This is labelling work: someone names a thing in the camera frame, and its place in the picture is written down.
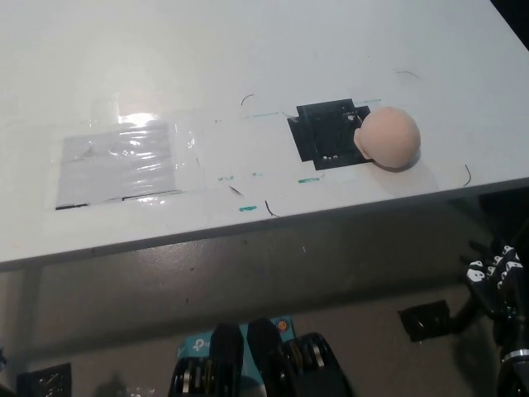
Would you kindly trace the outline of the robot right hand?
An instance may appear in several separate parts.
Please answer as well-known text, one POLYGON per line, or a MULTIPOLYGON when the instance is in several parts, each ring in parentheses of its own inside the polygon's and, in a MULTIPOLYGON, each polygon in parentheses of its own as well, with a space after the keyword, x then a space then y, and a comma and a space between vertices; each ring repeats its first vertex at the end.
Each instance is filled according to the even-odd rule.
POLYGON ((503 361, 528 355, 528 266, 515 246, 495 239, 469 241, 475 257, 462 257, 470 302, 493 321, 503 361))

